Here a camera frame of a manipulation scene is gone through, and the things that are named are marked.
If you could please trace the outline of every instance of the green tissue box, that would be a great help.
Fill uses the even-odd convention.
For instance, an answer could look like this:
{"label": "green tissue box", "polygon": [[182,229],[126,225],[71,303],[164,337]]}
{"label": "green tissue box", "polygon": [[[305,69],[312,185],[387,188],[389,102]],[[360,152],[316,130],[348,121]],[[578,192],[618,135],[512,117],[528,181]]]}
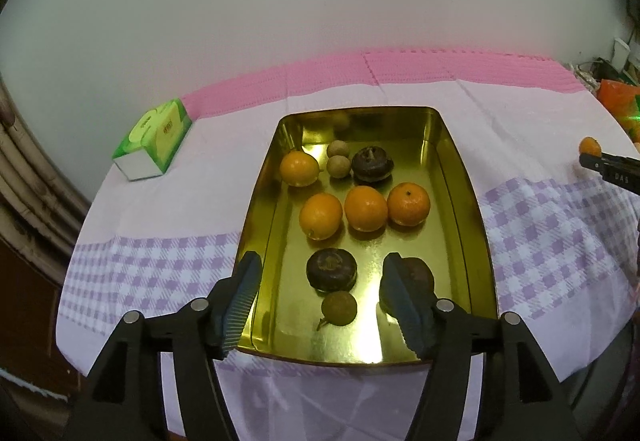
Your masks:
{"label": "green tissue box", "polygon": [[113,162],[129,181],[162,175],[190,126],[180,100],[152,108],[116,148]]}

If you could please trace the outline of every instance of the purple gingham cloth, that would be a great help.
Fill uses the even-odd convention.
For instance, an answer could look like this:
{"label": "purple gingham cloth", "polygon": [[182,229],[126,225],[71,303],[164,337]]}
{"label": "purple gingham cloth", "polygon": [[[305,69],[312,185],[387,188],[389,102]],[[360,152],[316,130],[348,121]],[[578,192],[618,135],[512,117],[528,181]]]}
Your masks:
{"label": "purple gingham cloth", "polygon": [[[479,199],[500,312],[535,319],[622,268],[632,283],[640,198],[592,179],[511,179]],[[181,239],[114,237],[80,244],[60,314],[107,335],[122,314],[172,313],[231,273],[239,232]]]}

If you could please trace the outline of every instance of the golden tray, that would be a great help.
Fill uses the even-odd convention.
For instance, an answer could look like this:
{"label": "golden tray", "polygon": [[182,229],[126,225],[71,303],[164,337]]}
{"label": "golden tray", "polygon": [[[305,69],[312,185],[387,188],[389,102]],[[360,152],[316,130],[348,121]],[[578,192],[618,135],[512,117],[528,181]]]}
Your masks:
{"label": "golden tray", "polygon": [[[383,147],[394,160],[392,176],[377,188],[383,196],[398,183],[427,189],[431,212],[410,231],[387,225],[362,234],[346,222],[321,243],[307,240],[298,225],[302,204],[324,191],[341,202],[354,186],[352,177],[335,180],[322,170],[306,188],[280,179],[283,156],[296,148],[314,156],[321,169],[334,139],[349,143],[351,156],[369,145]],[[322,247],[341,247],[358,264],[351,294],[358,315],[349,325],[326,325],[322,297],[306,279],[306,261]],[[467,312],[497,318],[495,285],[478,202],[460,154],[436,110],[382,106],[291,114],[280,120],[255,184],[238,247],[236,263],[256,251],[264,264],[262,282],[238,348],[254,355],[316,365],[417,362],[404,344],[398,322],[378,305],[382,262],[397,251],[420,257],[431,268],[438,297],[454,300]]]}

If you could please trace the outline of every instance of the orange fruit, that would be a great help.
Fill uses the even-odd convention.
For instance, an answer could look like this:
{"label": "orange fruit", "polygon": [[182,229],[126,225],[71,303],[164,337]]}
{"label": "orange fruit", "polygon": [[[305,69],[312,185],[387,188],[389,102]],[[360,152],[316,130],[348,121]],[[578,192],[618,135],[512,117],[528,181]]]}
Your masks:
{"label": "orange fruit", "polygon": [[407,227],[423,223],[431,210],[427,190],[415,183],[400,183],[394,186],[386,198],[386,205],[391,220]]}
{"label": "orange fruit", "polygon": [[336,196],[316,194],[306,200],[300,210],[298,221],[308,238],[324,241],[340,228],[342,205]]}
{"label": "orange fruit", "polygon": [[592,156],[602,156],[602,148],[593,137],[586,137],[580,141],[578,151],[581,154],[591,154]]}
{"label": "orange fruit", "polygon": [[344,214],[352,228],[376,231],[386,223],[385,198],[371,186],[354,186],[344,200]]}
{"label": "orange fruit", "polygon": [[280,162],[280,175],[289,186],[309,186],[316,182],[319,173],[316,158],[300,150],[292,150]]}

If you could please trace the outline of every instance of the metal pin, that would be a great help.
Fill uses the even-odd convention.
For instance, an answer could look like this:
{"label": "metal pin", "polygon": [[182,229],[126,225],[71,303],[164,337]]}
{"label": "metal pin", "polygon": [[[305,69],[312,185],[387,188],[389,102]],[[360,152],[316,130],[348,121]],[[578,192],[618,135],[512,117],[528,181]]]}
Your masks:
{"label": "metal pin", "polygon": [[446,298],[441,298],[436,302],[436,307],[445,313],[449,313],[453,310],[453,302],[451,300],[447,300]]}
{"label": "metal pin", "polygon": [[132,324],[134,322],[137,322],[138,318],[140,318],[140,313],[137,311],[127,311],[126,313],[124,313],[124,316],[122,317],[122,319],[124,320],[124,323],[126,324]]}
{"label": "metal pin", "polygon": [[520,316],[511,311],[504,314],[504,321],[512,326],[516,326],[520,323]]}
{"label": "metal pin", "polygon": [[191,302],[191,309],[194,311],[204,311],[209,307],[209,301],[206,298],[196,298]]}

